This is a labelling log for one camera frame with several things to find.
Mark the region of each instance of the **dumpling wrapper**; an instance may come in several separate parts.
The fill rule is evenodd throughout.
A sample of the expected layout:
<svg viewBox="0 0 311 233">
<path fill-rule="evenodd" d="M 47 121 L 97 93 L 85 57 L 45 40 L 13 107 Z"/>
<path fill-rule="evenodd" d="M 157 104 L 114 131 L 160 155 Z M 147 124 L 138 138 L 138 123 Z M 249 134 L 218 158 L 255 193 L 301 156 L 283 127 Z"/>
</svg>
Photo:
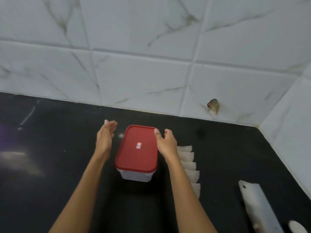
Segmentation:
<svg viewBox="0 0 311 233">
<path fill-rule="evenodd" d="M 184 169 L 192 170 L 192 171 L 196 170 L 196 163 L 186 162 L 186 161 L 181 160 L 181 164 L 183 165 Z"/>
<path fill-rule="evenodd" d="M 200 171 L 192 171 L 192 170 L 186 170 L 185 172 L 188 176 L 188 179 L 191 183 L 196 183 L 199 180 L 200 177 Z"/>
<path fill-rule="evenodd" d="M 191 183 L 193 190 L 197 196 L 197 198 L 200 198 L 200 191 L 201 191 L 201 184 L 200 183 Z"/>
<path fill-rule="evenodd" d="M 194 152 L 178 151 L 178 155 L 182 161 L 192 162 L 194 160 Z"/>
<path fill-rule="evenodd" d="M 189 146 L 177 146 L 177 150 L 183 151 L 183 152 L 191 152 L 192 151 L 192 145 L 189 145 Z"/>
</svg>

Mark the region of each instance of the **container with red lid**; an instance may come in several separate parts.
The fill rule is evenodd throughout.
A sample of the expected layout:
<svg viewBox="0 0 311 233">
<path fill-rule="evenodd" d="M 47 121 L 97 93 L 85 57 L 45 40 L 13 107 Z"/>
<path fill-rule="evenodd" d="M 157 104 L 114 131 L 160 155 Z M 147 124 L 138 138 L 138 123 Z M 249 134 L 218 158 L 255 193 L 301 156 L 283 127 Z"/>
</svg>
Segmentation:
<svg viewBox="0 0 311 233">
<path fill-rule="evenodd" d="M 129 126 L 118 150 L 115 164 L 123 179 L 148 182 L 156 171 L 158 147 L 154 127 Z"/>
</svg>

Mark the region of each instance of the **red lid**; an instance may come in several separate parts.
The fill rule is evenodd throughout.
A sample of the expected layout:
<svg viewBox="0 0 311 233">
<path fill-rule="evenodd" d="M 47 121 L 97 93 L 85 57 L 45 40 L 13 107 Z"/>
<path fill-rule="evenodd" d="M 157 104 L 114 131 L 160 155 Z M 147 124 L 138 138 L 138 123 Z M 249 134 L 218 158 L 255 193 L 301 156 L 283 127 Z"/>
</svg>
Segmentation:
<svg viewBox="0 0 311 233">
<path fill-rule="evenodd" d="M 156 170 L 158 147 L 154 129 L 138 125 L 126 129 L 115 160 L 118 169 L 145 173 Z"/>
</svg>

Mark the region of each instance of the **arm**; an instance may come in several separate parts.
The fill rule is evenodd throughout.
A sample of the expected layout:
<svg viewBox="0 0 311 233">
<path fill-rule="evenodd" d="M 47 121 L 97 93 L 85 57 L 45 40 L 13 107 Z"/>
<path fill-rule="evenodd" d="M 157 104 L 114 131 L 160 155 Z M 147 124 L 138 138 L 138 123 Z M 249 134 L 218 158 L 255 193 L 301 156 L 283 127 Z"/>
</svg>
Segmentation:
<svg viewBox="0 0 311 233">
<path fill-rule="evenodd" d="M 117 123 L 105 120 L 97 133 L 95 152 L 83 176 L 49 233 L 87 233 L 90 228 L 101 171 L 110 155 Z"/>
<path fill-rule="evenodd" d="M 164 156 L 169 167 L 179 232 L 217 233 L 202 208 L 181 164 L 177 152 L 177 142 L 172 131 L 165 129 L 165 138 L 162 138 L 158 129 L 155 129 L 155 136 L 157 138 L 158 149 Z"/>
</svg>

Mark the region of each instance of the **person's right hand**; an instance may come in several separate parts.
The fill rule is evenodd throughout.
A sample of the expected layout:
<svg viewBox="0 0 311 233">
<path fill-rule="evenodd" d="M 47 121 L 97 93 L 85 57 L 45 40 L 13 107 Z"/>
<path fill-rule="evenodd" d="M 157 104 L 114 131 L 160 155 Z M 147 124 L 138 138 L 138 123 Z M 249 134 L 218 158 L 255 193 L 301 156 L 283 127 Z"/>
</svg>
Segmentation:
<svg viewBox="0 0 311 233">
<path fill-rule="evenodd" d="M 179 160 L 178 151 L 177 151 L 177 141 L 171 130 L 164 130 L 165 138 L 162 138 L 162 135 L 158 129 L 155 129 L 155 137 L 158 145 L 158 150 L 164 156 L 166 162 L 171 160 Z"/>
</svg>

